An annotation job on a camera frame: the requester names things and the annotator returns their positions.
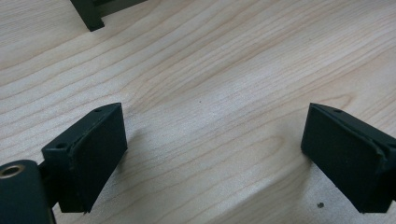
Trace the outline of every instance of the dark object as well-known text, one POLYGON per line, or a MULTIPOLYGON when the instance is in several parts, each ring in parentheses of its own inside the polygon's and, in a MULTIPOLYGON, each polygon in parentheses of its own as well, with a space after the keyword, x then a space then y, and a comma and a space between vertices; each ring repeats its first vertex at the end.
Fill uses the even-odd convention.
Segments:
POLYGON ((317 207, 318 207, 318 208, 323 208, 323 207, 324 207, 324 203, 318 203, 318 204, 317 204, 317 207))
POLYGON ((121 104, 94 109, 43 149, 0 167, 0 223, 55 223, 51 207, 90 212, 127 149, 121 104))
POLYGON ((302 150, 361 213, 396 199, 396 139, 342 110, 311 104, 302 150))
POLYGON ((102 17, 147 0, 70 0, 92 32, 105 26, 102 17))

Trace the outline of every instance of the screw hole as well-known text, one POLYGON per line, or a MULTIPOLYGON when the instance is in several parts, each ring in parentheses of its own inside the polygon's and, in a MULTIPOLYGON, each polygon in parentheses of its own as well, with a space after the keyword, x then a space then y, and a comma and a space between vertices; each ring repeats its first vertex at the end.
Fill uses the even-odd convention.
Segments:
POLYGON ((66 143, 60 143, 60 144, 56 145, 56 148, 64 148, 64 147, 67 147, 66 143))
POLYGON ((8 166, 0 171, 0 179, 10 178, 14 175, 19 174, 24 169, 23 165, 12 165, 8 166))

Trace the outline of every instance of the wood grain pattern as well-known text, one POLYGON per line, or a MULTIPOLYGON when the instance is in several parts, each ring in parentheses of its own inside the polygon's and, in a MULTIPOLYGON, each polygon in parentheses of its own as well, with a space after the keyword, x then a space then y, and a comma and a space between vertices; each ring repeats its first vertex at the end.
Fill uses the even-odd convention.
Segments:
POLYGON ((359 214, 300 150, 310 102, 396 136, 395 1, 148 0, 104 22, 0 1, 2 163, 123 104, 128 153, 59 223, 396 221, 359 214))

